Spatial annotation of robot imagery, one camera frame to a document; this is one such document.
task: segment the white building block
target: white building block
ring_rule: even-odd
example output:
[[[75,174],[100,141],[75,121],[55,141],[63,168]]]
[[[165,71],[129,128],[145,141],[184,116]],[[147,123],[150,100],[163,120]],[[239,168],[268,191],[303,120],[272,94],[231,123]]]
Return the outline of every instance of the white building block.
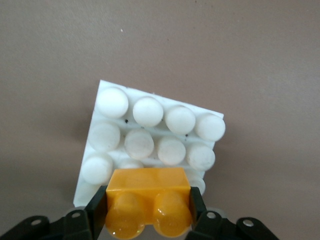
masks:
[[[183,167],[204,193],[224,115],[115,83],[100,81],[74,206],[86,206],[114,169]]]

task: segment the white plastic brick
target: white plastic brick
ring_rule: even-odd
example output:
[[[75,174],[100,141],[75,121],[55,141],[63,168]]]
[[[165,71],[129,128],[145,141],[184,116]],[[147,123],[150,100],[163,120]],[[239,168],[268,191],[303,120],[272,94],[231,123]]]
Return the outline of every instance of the white plastic brick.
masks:
[[[74,206],[86,206],[114,169],[183,167],[191,186],[205,191],[222,113],[104,80],[100,81]]]

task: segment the yellow building block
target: yellow building block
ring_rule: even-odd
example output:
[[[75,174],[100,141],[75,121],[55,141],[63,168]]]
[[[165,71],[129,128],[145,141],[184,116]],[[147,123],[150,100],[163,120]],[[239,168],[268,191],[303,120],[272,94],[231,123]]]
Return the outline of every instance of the yellow building block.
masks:
[[[135,238],[151,224],[165,237],[178,237],[191,224],[190,189],[180,167],[116,169],[106,189],[105,226],[118,239]]]

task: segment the white stud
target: white stud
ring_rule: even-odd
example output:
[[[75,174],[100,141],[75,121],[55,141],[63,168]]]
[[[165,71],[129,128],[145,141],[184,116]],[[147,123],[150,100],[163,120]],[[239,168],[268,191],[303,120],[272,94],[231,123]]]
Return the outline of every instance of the white stud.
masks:
[[[164,116],[164,109],[153,97],[142,97],[133,106],[134,120],[143,127],[158,125]]]
[[[175,136],[164,136],[157,143],[158,157],[164,165],[174,166],[186,156],[184,144]]]
[[[120,142],[120,129],[112,122],[101,122],[90,128],[88,142],[99,152],[116,149]]]
[[[190,186],[199,188],[200,194],[203,195],[206,190],[206,183],[202,179],[201,175],[192,169],[186,169],[184,171]]]
[[[121,118],[129,107],[127,95],[116,87],[109,87],[100,92],[95,104],[104,116],[113,119]]]
[[[186,135],[192,131],[196,124],[195,114],[185,106],[174,106],[164,116],[165,123],[171,132]]]
[[[120,169],[142,169],[143,167],[143,163],[135,159],[124,159],[119,165]]]
[[[197,171],[207,171],[215,163],[214,151],[204,143],[194,143],[186,151],[186,161]]]
[[[221,117],[207,113],[197,119],[194,131],[200,138],[216,142],[225,134],[226,124]]]
[[[93,185],[106,184],[113,172],[113,160],[109,155],[95,154],[84,162],[81,175],[84,180]]]
[[[125,136],[124,149],[133,159],[142,160],[149,157],[154,147],[154,140],[145,129],[133,129]]]

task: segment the gray background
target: gray background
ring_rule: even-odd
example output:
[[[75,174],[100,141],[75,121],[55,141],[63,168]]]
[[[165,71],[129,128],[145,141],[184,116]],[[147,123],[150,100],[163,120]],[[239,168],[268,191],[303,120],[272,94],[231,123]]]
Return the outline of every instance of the gray background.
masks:
[[[320,239],[319,64],[318,0],[1,0],[0,234],[73,207],[105,79],[224,113],[207,206]]]

